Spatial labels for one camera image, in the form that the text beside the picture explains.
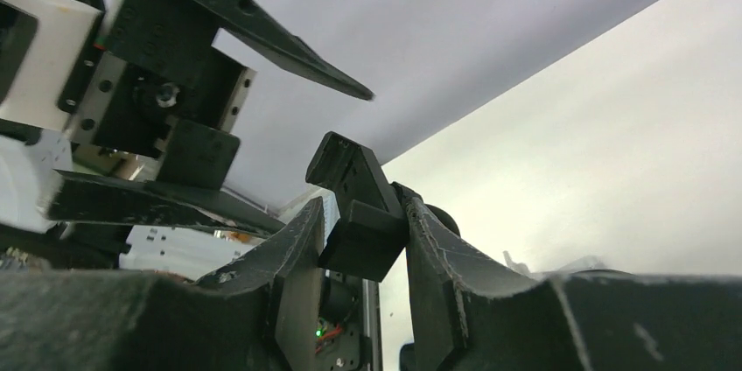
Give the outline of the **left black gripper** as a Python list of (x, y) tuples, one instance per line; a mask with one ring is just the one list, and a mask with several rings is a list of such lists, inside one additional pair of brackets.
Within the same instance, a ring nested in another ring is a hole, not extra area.
[(155, 159), (160, 182), (55, 170), (45, 184), (48, 220), (259, 238), (284, 227), (217, 191), (239, 150), (232, 128), (256, 76), (214, 46), (220, 29), (286, 72), (375, 98), (255, 0), (115, 0), (94, 40), (101, 57), (65, 133), (76, 144)]

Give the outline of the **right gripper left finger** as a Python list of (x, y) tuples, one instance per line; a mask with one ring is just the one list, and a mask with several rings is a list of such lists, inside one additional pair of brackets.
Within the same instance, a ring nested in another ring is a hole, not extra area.
[(311, 370), (324, 231), (313, 199), (195, 283), (143, 271), (4, 272), (1, 367)]

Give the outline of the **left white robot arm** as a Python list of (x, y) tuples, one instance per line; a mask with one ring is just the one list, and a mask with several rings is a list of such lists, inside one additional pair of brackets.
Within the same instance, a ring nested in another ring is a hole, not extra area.
[(254, 0), (1, 0), (1, 250), (59, 269), (195, 278), (282, 224), (221, 188), (255, 72), (219, 31), (295, 75), (374, 94)]

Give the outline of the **black phone stand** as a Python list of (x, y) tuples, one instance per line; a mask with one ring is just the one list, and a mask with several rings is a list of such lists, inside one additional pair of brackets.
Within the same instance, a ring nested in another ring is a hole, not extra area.
[(409, 241), (406, 204), (420, 194), (388, 182), (371, 149), (334, 131), (323, 137), (305, 181), (332, 192), (339, 211), (320, 266), (381, 282)]

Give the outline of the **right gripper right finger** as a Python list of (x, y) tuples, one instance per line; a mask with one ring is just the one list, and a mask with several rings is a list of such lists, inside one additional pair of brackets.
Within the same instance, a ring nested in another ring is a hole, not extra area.
[(738, 370), (734, 276), (556, 273), (534, 280), (407, 203), (421, 370)]

